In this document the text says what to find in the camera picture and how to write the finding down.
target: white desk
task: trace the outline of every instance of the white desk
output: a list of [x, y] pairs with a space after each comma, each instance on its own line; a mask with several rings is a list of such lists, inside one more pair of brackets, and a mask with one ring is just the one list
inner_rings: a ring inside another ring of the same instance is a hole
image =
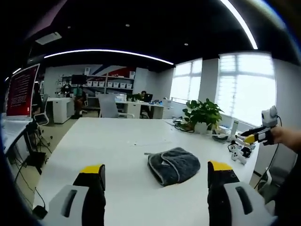
[[74, 100], [70, 97], [48, 98], [47, 102], [53, 103], [54, 123], [64, 123], [74, 115]]
[[9, 150], [14, 142], [16, 142], [21, 136], [26, 126], [31, 121], [13, 121], [13, 120], [3, 120], [1, 123], [4, 123], [3, 127], [3, 146], [4, 154]]
[[[9, 150], [12, 150], [17, 142], [22, 147], [18, 146], [18, 151], [23, 160], [27, 158], [32, 153], [30, 141], [27, 135], [26, 126], [31, 122], [31, 120], [24, 121], [13, 121], [13, 120], [4, 120], [4, 127], [2, 128], [3, 132], [3, 146], [4, 146], [4, 154], [7, 155]], [[41, 169], [36, 166], [39, 174], [42, 173]]]
[[[144, 153], [177, 146], [196, 155], [201, 168], [184, 183], [162, 187]], [[206, 226], [207, 161], [229, 164], [241, 181], [249, 183], [257, 154], [258, 147], [244, 166], [231, 160], [226, 144], [178, 131], [164, 120], [80, 118], [57, 145], [37, 189], [48, 210], [49, 201], [65, 185], [72, 185], [82, 168], [104, 163], [106, 226]], [[38, 194], [36, 205], [43, 206]]]
[[117, 104], [125, 104], [126, 105], [126, 113], [133, 114], [135, 119], [140, 118], [140, 109], [141, 106], [153, 107], [153, 119], [162, 119], [163, 118], [163, 105], [151, 105], [146, 102], [131, 102], [131, 101], [116, 101]]

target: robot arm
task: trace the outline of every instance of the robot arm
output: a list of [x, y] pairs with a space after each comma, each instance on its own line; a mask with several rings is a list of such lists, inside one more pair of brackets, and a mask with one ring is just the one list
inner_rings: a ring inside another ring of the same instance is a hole
[[263, 145], [272, 145], [274, 144], [273, 136], [271, 134], [270, 129], [277, 126], [278, 124], [278, 112], [275, 106], [272, 106], [268, 110], [264, 110], [261, 112], [262, 126], [254, 129], [250, 129], [241, 135], [246, 137], [246, 143], [254, 143], [256, 141], [262, 142]]

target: green leaves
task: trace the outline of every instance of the green leaves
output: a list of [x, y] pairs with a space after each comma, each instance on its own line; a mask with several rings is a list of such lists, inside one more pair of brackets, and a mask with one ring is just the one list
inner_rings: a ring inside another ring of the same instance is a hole
[[207, 126], [216, 125], [217, 122], [222, 120], [222, 116], [220, 112], [223, 112], [219, 106], [213, 102], [211, 102], [208, 98], [206, 98], [205, 102], [191, 100], [187, 101], [186, 106], [191, 109], [189, 111], [187, 108], [182, 111], [185, 114], [184, 120], [191, 126], [195, 126], [198, 122], [205, 122]]

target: window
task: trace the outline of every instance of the window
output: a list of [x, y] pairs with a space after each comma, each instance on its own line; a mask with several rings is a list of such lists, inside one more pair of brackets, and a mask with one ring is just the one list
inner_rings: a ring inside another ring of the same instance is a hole
[[201, 84], [202, 59], [189, 61], [175, 67], [170, 99], [185, 104], [197, 100]]
[[260, 126], [261, 111], [276, 102], [271, 56], [263, 53], [221, 55], [215, 101], [226, 115]]

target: white flower pot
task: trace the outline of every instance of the white flower pot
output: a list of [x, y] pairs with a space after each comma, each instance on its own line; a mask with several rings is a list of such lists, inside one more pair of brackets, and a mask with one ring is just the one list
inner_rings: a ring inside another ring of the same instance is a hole
[[206, 134], [207, 133], [207, 125], [206, 123], [197, 123], [194, 127], [195, 133]]

